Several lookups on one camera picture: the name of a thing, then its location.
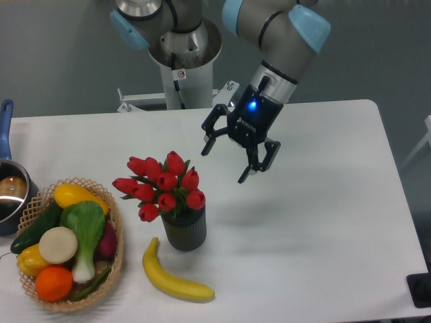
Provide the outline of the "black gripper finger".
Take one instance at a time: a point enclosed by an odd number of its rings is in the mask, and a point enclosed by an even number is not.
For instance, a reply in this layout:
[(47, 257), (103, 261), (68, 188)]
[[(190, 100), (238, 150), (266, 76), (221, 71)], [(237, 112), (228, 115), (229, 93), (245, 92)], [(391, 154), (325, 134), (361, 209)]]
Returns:
[(229, 115), (230, 111), (225, 104), (216, 104), (212, 111), (209, 113), (208, 117), (204, 120), (201, 128), (205, 131), (204, 141), (205, 146), (201, 151), (202, 156), (206, 156), (211, 151), (214, 146), (216, 139), (219, 136), (226, 135), (228, 133), (228, 128), (215, 129), (214, 126), (221, 116)]
[(242, 184), (250, 175), (257, 172), (266, 172), (272, 165), (280, 147), (279, 141), (274, 141), (270, 138), (265, 138), (263, 141), (266, 154), (263, 161), (259, 161), (258, 144), (254, 143), (250, 138), (246, 140), (245, 149), (248, 159), (248, 166), (238, 179), (238, 183)]

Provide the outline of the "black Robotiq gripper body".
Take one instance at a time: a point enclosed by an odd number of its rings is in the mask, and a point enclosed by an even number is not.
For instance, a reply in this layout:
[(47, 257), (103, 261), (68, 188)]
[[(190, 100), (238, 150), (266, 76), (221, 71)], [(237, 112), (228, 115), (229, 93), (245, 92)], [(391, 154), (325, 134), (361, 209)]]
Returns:
[(283, 106), (248, 85), (234, 110), (227, 116), (229, 138), (243, 148), (264, 142)]

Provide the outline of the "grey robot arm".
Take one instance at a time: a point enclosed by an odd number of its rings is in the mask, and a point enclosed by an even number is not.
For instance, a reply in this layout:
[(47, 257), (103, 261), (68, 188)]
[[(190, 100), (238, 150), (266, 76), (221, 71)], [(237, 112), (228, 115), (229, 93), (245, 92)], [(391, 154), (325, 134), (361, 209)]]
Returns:
[(281, 145), (267, 136), (268, 131), (331, 31), (311, 5), (224, 3), (225, 27), (265, 55), (233, 108), (213, 98), (213, 62), (222, 39), (218, 27), (203, 17), (200, 1), (117, 1), (110, 20), (130, 47), (148, 51), (159, 65), (168, 109), (210, 109), (202, 124), (203, 155), (222, 135), (246, 150), (248, 165), (240, 177), (244, 182), (270, 168)]

